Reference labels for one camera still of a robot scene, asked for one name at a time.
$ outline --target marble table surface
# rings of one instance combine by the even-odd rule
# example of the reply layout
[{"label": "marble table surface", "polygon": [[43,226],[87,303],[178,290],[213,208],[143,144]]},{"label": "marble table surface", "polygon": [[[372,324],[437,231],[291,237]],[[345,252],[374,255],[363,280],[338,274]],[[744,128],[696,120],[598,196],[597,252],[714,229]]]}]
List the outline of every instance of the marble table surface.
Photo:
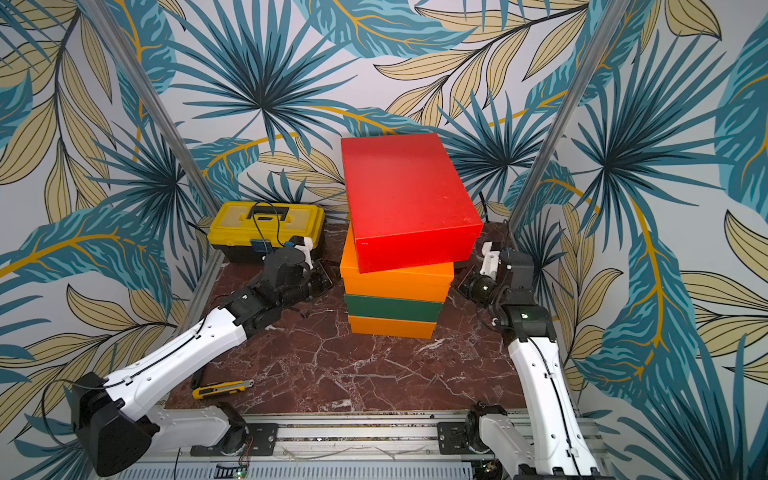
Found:
[{"label": "marble table surface", "polygon": [[[346,224],[327,224],[323,258],[336,264]],[[490,223],[478,240],[503,226]],[[471,262],[479,256],[473,255]],[[338,278],[339,269],[331,266]],[[226,264],[219,273],[209,308],[240,288],[260,266]],[[286,310],[268,330],[214,359],[203,385],[253,379],[245,392],[223,400],[240,413],[363,412],[467,409],[476,402],[525,407],[520,380],[502,337],[482,325],[490,321],[454,288],[449,292],[432,339],[405,339],[351,333],[339,281],[311,303]],[[173,389],[166,408],[192,409],[190,379]]]}]

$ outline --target wire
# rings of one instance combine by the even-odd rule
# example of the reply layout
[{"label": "wire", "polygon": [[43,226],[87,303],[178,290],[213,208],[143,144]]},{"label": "wire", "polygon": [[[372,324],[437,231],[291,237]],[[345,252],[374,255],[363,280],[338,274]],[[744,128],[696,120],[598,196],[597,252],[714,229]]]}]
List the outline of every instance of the wire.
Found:
[{"label": "wire", "polygon": [[568,456],[571,457],[571,460],[574,463],[574,467],[576,468],[576,473],[579,476],[581,476],[581,472],[578,469],[578,464],[576,463],[576,458],[573,455],[571,455],[571,450],[573,449],[573,445],[571,444],[571,435],[568,434],[568,424],[565,421],[565,410],[563,410],[563,403],[560,400],[558,387],[554,384],[554,379],[552,378],[552,372],[549,370],[549,364],[547,364],[547,360],[544,358],[544,354],[541,353],[541,349],[538,348],[538,345],[536,345],[536,342],[532,338],[529,338],[528,341],[533,343],[533,346],[536,347],[536,350],[538,351],[538,355],[541,357],[541,361],[544,362],[544,368],[547,369],[547,377],[549,378],[549,381],[552,383],[554,396],[555,398],[558,399],[558,406],[560,407],[560,417],[563,419],[563,429],[565,430],[565,441],[568,443]]},{"label": "wire", "polygon": [[[256,202],[255,204],[253,204],[253,209],[255,210],[256,207],[259,206],[259,204],[267,204],[270,207],[272,207],[272,210],[275,210],[275,220],[277,220],[277,234],[275,236],[275,240],[277,240],[277,243],[281,247],[284,247],[285,244],[280,241],[280,214],[277,213],[277,207],[275,207],[275,205],[273,203],[271,203],[271,202],[268,202],[266,200],[262,200],[262,201],[259,201],[259,202]],[[259,231],[259,235],[261,235],[261,241],[264,243],[264,250],[268,252],[269,249],[266,246],[266,238],[264,237],[264,234],[261,233],[261,229],[259,228],[259,224],[256,222],[256,212],[253,212],[253,215],[251,215],[251,218],[253,218],[253,224],[256,225],[256,230],[258,230]]]},{"label": "wire", "polygon": [[179,466],[179,455],[181,455],[181,449],[176,452],[176,461],[174,462],[174,480],[176,480],[176,467]]}]

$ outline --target yellow toolbox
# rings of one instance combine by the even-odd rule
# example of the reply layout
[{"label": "yellow toolbox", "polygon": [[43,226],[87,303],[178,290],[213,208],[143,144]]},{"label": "yellow toolbox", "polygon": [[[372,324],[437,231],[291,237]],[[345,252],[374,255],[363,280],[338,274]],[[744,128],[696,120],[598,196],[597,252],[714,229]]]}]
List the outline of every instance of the yellow toolbox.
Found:
[{"label": "yellow toolbox", "polygon": [[265,253],[304,237],[317,247],[325,219],[317,205],[226,202],[210,226],[208,240],[231,262],[260,262]]}]

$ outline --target metal bracket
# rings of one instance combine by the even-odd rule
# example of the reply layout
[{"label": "metal bracket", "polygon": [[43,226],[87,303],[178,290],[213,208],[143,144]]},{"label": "metal bracket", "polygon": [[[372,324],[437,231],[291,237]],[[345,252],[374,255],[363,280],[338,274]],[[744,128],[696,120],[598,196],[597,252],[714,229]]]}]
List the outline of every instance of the metal bracket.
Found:
[{"label": "metal bracket", "polygon": [[467,441],[466,422],[438,422],[440,455],[474,455]]},{"label": "metal bracket", "polygon": [[[249,456],[272,456],[272,453],[275,450],[275,441],[277,439],[276,423],[249,423],[248,434],[253,436],[253,444],[250,446]],[[190,455],[193,457],[218,457],[225,454],[216,445],[211,447],[195,445],[190,450]]]}]

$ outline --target beige leaf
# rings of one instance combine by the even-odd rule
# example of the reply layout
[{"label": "beige leaf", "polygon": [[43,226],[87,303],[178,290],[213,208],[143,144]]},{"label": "beige leaf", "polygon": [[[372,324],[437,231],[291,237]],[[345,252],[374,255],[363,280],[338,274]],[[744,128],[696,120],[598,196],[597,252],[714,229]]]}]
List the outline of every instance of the beige leaf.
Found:
[{"label": "beige leaf", "polygon": [[420,123],[422,123],[422,111],[423,111],[423,109],[422,110],[417,110],[417,111],[413,112],[412,114],[410,114],[408,116],[408,118],[410,118],[411,120],[413,120],[417,124],[420,124]]},{"label": "beige leaf", "polygon": [[197,221],[197,226],[200,228],[210,228],[213,223],[213,217],[200,217],[200,219]]},{"label": "beige leaf", "polygon": [[[17,16],[16,12],[12,12],[16,21],[21,23],[27,30],[43,29],[57,25],[49,15],[56,18],[59,23],[69,22],[78,10],[74,0],[35,0],[35,3],[28,2],[27,0],[11,0],[11,3],[24,15],[24,18],[22,18]],[[38,8],[38,5],[44,8],[45,11],[43,12]],[[0,21],[0,25],[5,25],[5,22]]]},{"label": "beige leaf", "polygon": [[96,75],[96,79],[101,85],[101,89],[107,94],[109,101],[112,101],[112,80],[109,76],[107,59],[104,56],[104,49],[101,47],[101,41],[90,20],[86,18],[80,20],[80,35],[82,36],[85,59],[88,60],[88,64]]},{"label": "beige leaf", "polygon": [[499,10],[487,10],[485,13],[464,13],[441,12],[439,10],[416,7],[416,13],[440,21],[443,28],[450,31],[470,31],[474,29],[464,40],[464,43],[491,40],[525,23],[522,17],[508,12],[507,23],[502,30],[502,13]]},{"label": "beige leaf", "polygon": [[45,211],[48,212],[48,222],[58,222],[72,212],[67,172],[65,170],[64,142],[58,139],[56,145],[56,160],[51,173],[45,180]]},{"label": "beige leaf", "polygon": [[328,158],[327,155],[321,153],[316,148],[312,149],[312,153],[308,152],[304,147],[304,143],[301,140],[296,141],[296,145],[299,147],[301,154],[306,157],[312,165],[318,167],[320,170],[326,172],[332,178],[335,178],[341,184],[344,183],[344,178],[339,173],[339,168],[333,163],[333,160]]},{"label": "beige leaf", "polygon": [[681,272],[681,276],[693,300],[768,311],[768,300],[727,276],[711,272]]},{"label": "beige leaf", "polygon": [[130,290],[128,298],[134,313],[148,322],[165,323],[163,307],[146,290]]},{"label": "beige leaf", "polygon": [[747,363],[744,366],[744,376],[768,385],[768,355],[763,355],[757,360]]},{"label": "beige leaf", "polygon": [[103,342],[108,338],[109,335],[88,336],[80,333],[60,333],[25,347],[34,356],[34,360],[0,357],[0,366],[13,369],[44,365],[70,353],[77,352],[86,346]]},{"label": "beige leaf", "polygon": [[584,20],[586,19],[587,10],[582,10],[550,32],[536,51],[536,55],[534,55],[533,60],[531,61],[531,66],[528,67],[528,72],[525,74],[523,80],[538,73],[542,68],[549,65],[550,62],[560,55],[560,53],[571,44],[573,39],[576,38],[581,27],[584,26]]},{"label": "beige leaf", "polygon": [[[91,364],[91,360],[93,360],[94,355],[96,355],[96,350],[98,350],[98,345],[92,346],[90,349],[87,349],[80,355],[76,356],[56,375],[56,379],[67,379],[74,382],[75,380],[82,377],[85,373],[85,370]],[[56,408],[56,405],[58,405],[58,403],[64,399],[64,386],[65,384],[63,382],[56,382],[51,385],[50,389],[48,389],[48,392],[45,394],[46,412],[50,412]],[[35,409],[34,416],[41,416],[39,404],[38,408]]]},{"label": "beige leaf", "polygon": [[667,0],[667,25],[675,35],[712,35],[722,38],[720,24],[702,0]]},{"label": "beige leaf", "polygon": [[603,300],[605,299],[605,293],[608,291],[608,287],[610,287],[614,280],[621,276],[621,274],[621,270],[607,268],[594,276],[584,290],[584,295],[579,299],[577,323],[583,322],[598,312],[603,305]]},{"label": "beige leaf", "polygon": [[67,304],[74,315],[90,326],[120,332],[136,326],[122,306],[106,300],[93,300],[67,285]]},{"label": "beige leaf", "polygon": [[594,225],[597,215],[592,215],[592,218],[587,222],[587,226],[584,228],[583,237],[581,240],[581,248],[579,249],[579,285],[584,285],[584,281],[587,279],[589,270],[592,270],[592,262],[594,262],[594,234],[587,237],[588,232]]},{"label": "beige leaf", "polygon": [[187,317],[187,302],[183,300],[174,300],[170,304],[170,317],[177,325],[184,323]]},{"label": "beige leaf", "polygon": [[485,105],[489,105],[493,98],[502,91],[504,80],[507,78],[507,70],[512,63],[512,59],[520,50],[520,47],[528,36],[529,28],[523,28],[520,31],[509,35],[504,39],[501,45],[491,55],[491,61],[488,63],[488,70],[485,72],[488,81],[488,100]]},{"label": "beige leaf", "polygon": [[571,273],[571,276],[578,281],[578,264],[576,263],[576,253],[574,252],[571,239],[569,239],[567,235],[563,235],[560,237],[560,243],[563,253],[565,253],[565,255],[563,255],[565,266],[568,267],[568,272]]},{"label": "beige leaf", "polygon": [[654,31],[656,31],[656,20],[659,19],[659,12],[661,11],[661,2],[664,0],[656,0],[653,8],[650,10],[645,24],[643,25],[643,32],[640,35],[640,48],[641,51],[645,50],[648,46],[648,42],[653,38]]},{"label": "beige leaf", "polygon": [[90,203],[88,203],[88,201],[85,200],[85,198],[82,195],[80,195],[80,192],[78,192],[77,200],[75,200],[75,202],[74,202],[74,209],[75,210],[82,210],[84,208],[92,208],[92,207],[95,207],[95,206],[96,205],[91,205]]},{"label": "beige leaf", "polygon": [[603,346],[603,332],[602,328],[594,325],[587,325],[579,330],[571,351],[571,358],[583,360],[597,352]]},{"label": "beige leaf", "polygon": [[563,330],[563,344],[570,346],[574,339],[574,318],[565,309],[565,305],[563,305],[557,292],[552,292],[552,296],[554,297],[554,309],[558,313],[560,328]]},{"label": "beige leaf", "polygon": [[[13,420],[43,387],[56,377],[61,366],[49,366],[27,375],[29,382],[19,382],[0,395],[0,432]],[[48,397],[45,398],[46,411],[50,409]]]},{"label": "beige leaf", "polygon": [[501,215],[504,218],[509,217],[509,209],[506,205],[500,204],[499,202],[485,202],[488,205],[488,208],[491,209],[491,212],[497,215]]},{"label": "beige leaf", "polygon": [[80,108],[85,117],[92,121],[101,131],[104,132],[107,137],[112,138],[112,129],[109,126],[109,122],[104,118],[104,114],[98,109],[95,102],[85,88],[83,77],[80,76],[78,68],[74,65],[72,57],[69,52],[64,51],[64,58],[61,63],[61,73],[64,75],[64,84],[67,85],[67,90],[74,101],[74,104]]},{"label": "beige leaf", "polygon": [[[509,0],[513,5],[520,5],[518,0]],[[551,0],[549,2],[550,10],[568,10],[589,3],[589,0]],[[547,8],[544,0],[523,0],[523,6],[528,8]]]},{"label": "beige leaf", "polygon": [[558,280],[560,281],[560,300],[565,307],[565,311],[568,312],[568,318],[576,318],[576,292],[574,291],[571,278],[565,272],[563,262],[559,262],[558,266]]},{"label": "beige leaf", "polygon": [[12,184],[29,175],[42,161],[56,132],[53,97],[29,114],[0,158],[0,185]]},{"label": "beige leaf", "polygon": [[83,197],[88,205],[99,205],[102,200],[107,198],[107,193],[104,192],[104,188],[91,180],[88,177],[93,175],[85,170],[85,168],[75,161],[72,157],[67,156],[67,163],[69,165],[69,171],[72,173],[74,179],[74,185],[78,189],[78,193]]},{"label": "beige leaf", "polygon": [[768,238],[747,228],[731,212],[725,216],[725,236],[741,263],[768,282]]},{"label": "beige leaf", "polygon": [[308,187],[307,190],[326,200],[346,202],[346,190],[335,187]]},{"label": "beige leaf", "polygon": [[565,369],[565,382],[573,392],[580,392],[584,388],[584,377],[574,366]]},{"label": "beige leaf", "polygon": [[157,3],[169,12],[173,12],[184,19],[187,18],[184,14],[184,10],[181,9],[181,5],[179,5],[179,2],[176,0],[157,0]]},{"label": "beige leaf", "polygon": [[694,305],[694,313],[696,314],[696,323],[710,322],[712,320],[723,318],[722,315],[715,312],[710,312],[704,307],[698,305]]},{"label": "beige leaf", "polygon": [[574,248],[574,255],[578,255],[578,249],[581,245],[581,235],[579,233],[579,226],[581,221],[578,218],[578,212],[574,209],[574,206],[570,203],[563,205],[563,216],[565,217],[565,224],[568,226],[568,236],[571,238],[571,245]]},{"label": "beige leaf", "polygon": [[407,115],[420,101],[424,100],[424,98],[429,95],[430,91],[434,90],[435,87],[440,88],[447,79],[448,77],[441,77],[424,87],[408,90],[406,93],[397,97],[386,110],[393,115]]},{"label": "beige leaf", "polygon": [[735,353],[741,337],[744,346],[750,346],[768,335],[768,318],[764,316],[725,316],[698,327],[701,339],[707,344],[711,356]]},{"label": "beige leaf", "polygon": [[446,73],[461,65],[474,50],[448,50],[410,58],[394,65],[374,65],[376,70],[395,80],[419,80]]},{"label": "beige leaf", "polygon": [[74,145],[74,148],[82,155],[83,159],[88,162],[102,178],[109,178],[109,168],[107,164],[103,162],[104,152],[96,146],[96,135],[91,127],[80,118],[80,115],[75,111],[72,104],[67,99],[66,95],[60,94],[59,102],[61,105],[61,113],[64,117],[64,124],[67,126],[69,132],[69,138]]},{"label": "beige leaf", "polygon": [[478,215],[480,217],[485,217],[485,206],[482,204],[482,202],[478,202],[475,204],[475,210],[478,211]]},{"label": "beige leaf", "polygon": [[477,94],[482,78],[482,63],[485,61],[487,48],[482,48],[469,63],[469,66],[458,76],[451,87],[451,118],[462,113],[462,107],[467,108],[472,101],[472,94]]},{"label": "beige leaf", "polygon": [[111,344],[101,353],[96,361],[93,371],[96,375],[104,377],[122,367],[122,363],[131,351],[136,338],[141,334],[142,329],[134,329],[123,335],[117,342]]},{"label": "beige leaf", "polygon": [[276,151],[274,154],[259,154],[259,162],[262,164],[280,165],[281,167],[303,168],[312,170],[312,166],[301,158],[296,158],[294,154],[288,154],[284,151]]},{"label": "beige leaf", "polygon": [[440,88],[435,90],[435,93],[429,97],[429,100],[427,100],[427,103],[424,105],[422,125],[438,127],[440,125],[440,118],[442,117],[439,108],[442,108],[442,89]]},{"label": "beige leaf", "polygon": [[147,355],[147,351],[150,349],[152,344],[154,344],[157,339],[160,338],[160,335],[162,335],[164,330],[165,326],[163,325],[144,327],[142,329],[141,338],[139,338],[139,341],[136,342],[134,349],[131,350],[127,364],[130,365],[137,360],[143,359]]},{"label": "beige leaf", "polygon": [[58,55],[58,42],[39,41],[38,45],[48,58],[29,43],[22,43],[17,47],[23,57],[15,51],[3,57],[0,62],[0,88],[15,87],[25,79],[27,73],[32,81],[32,94],[40,93],[51,81]]},{"label": "beige leaf", "polygon": [[327,210],[329,212],[342,212],[342,213],[348,213],[349,212],[349,205],[348,204],[318,205],[318,207],[321,207],[323,210]]},{"label": "beige leaf", "polygon": [[286,177],[291,180],[303,182],[306,178],[308,184],[338,184],[339,181],[335,178],[331,178],[328,175],[319,174],[315,171],[297,170],[293,172],[286,172]]}]

